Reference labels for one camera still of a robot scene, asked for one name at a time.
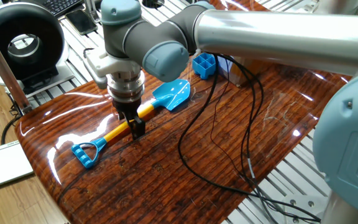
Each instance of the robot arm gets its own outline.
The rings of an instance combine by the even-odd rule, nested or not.
[[[358,75],[358,16],[217,11],[201,1],[154,27],[141,18],[138,1],[103,1],[101,9],[106,48],[88,52],[85,65],[107,86],[134,138],[145,127],[137,115],[140,66],[170,82],[196,49]],[[358,77],[324,109],[313,148],[329,186],[358,209]]]

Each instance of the wooden table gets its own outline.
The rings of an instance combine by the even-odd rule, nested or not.
[[[220,1],[212,2],[222,8]],[[339,75],[275,64],[258,76],[265,99],[252,126],[250,151],[261,180],[316,125],[328,100],[345,82]],[[203,182],[181,163],[178,139],[212,84],[212,80],[200,80],[190,67],[181,78],[191,83],[190,100],[174,112],[160,109],[149,116],[146,134],[139,140],[132,141],[125,133],[111,142],[90,170],[70,148],[104,136],[121,122],[107,91],[87,83],[19,121],[16,134],[34,172],[72,223],[220,223],[244,199]],[[225,84],[220,78],[211,104],[184,139],[182,152],[201,175],[250,190],[209,138],[215,103]],[[143,102],[151,99],[159,85],[156,78],[146,76]],[[238,168],[251,103],[248,86],[230,84],[217,106],[213,138]]]

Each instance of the yellow shovel handle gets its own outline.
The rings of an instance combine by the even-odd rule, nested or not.
[[[148,115],[151,111],[154,110],[154,106],[152,104],[146,105],[142,108],[140,112],[138,112],[138,115],[140,118],[143,118],[144,116]],[[123,131],[125,131],[128,127],[128,124],[126,122],[123,122],[118,127],[114,128],[114,130],[110,131],[107,135],[104,136],[104,139],[109,142],[110,140],[114,139],[116,136],[121,134]]]

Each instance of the silver cylinder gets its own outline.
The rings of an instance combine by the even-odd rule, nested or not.
[[[358,209],[346,203],[336,193],[329,196],[327,208],[321,224],[355,224],[358,223]]]
[[[208,10],[194,32],[206,52],[346,75],[358,70],[358,16]]]
[[[142,98],[144,93],[144,72],[115,72],[106,75],[107,90],[114,101],[132,103]]]

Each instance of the blue d-shaped handle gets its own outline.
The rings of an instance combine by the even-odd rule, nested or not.
[[[85,168],[90,169],[94,166],[95,161],[98,159],[99,152],[107,144],[107,141],[104,138],[99,138],[91,142],[84,142],[80,144],[75,144],[71,147],[74,155],[80,160],[80,162],[85,166]],[[96,155],[91,159],[85,151],[82,149],[82,145],[92,145],[96,148]]]

